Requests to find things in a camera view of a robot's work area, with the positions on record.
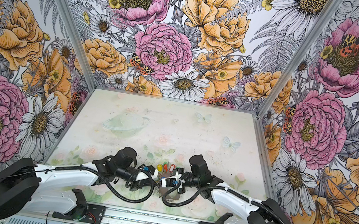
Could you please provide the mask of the large metal keyring with keys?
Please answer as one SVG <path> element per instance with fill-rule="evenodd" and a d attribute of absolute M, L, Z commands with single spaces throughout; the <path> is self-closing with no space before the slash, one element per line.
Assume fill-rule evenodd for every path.
<path fill-rule="evenodd" d="M 176 187 L 180 177 L 184 174 L 185 169 L 176 167 L 176 165 L 169 165 L 168 163 L 158 165 L 158 177 L 156 178 L 158 193 L 162 196 L 168 190 Z"/>

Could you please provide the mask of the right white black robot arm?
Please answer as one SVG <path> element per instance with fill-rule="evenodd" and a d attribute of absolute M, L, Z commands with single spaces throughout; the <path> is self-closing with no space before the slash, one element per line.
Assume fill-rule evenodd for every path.
<path fill-rule="evenodd" d="M 160 180 L 160 186 L 167 189 L 162 194 L 167 207 L 183 207 L 201 197 L 227 209 L 213 224 L 292 224 L 275 200 L 245 196 L 214 176 L 202 155 L 192 156 L 189 162 L 190 171 L 176 168 Z"/>

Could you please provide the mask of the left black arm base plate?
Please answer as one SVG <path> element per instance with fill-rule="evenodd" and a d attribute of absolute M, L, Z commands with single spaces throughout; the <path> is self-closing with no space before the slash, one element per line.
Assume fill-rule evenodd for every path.
<path fill-rule="evenodd" d="M 78 221 L 81 223 L 101 224 L 106 211 L 105 206 L 87 204 L 86 206 L 77 205 L 73 210 L 63 214 L 54 212 L 53 218 Z"/>

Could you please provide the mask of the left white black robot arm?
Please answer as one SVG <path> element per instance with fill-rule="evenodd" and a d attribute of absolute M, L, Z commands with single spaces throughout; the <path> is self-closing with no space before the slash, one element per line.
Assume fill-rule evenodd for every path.
<path fill-rule="evenodd" d="M 137 165 L 137 153 L 131 147 L 115 155 L 89 163 L 72 166 L 36 164 L 31 158 L 22 158 L 0 171 L 0 220 L 32 212 L 57 212 L 66 219 L 81 219 L 87 213 L 87 201 L 80 186 L 105 185 L 122 201 L 139 204 L 145 202 L 155 190 L 157 168 Z M 149 188 L 141 199 L 129 199 L 112 186 L 121 179 L 130 191 Z"/>

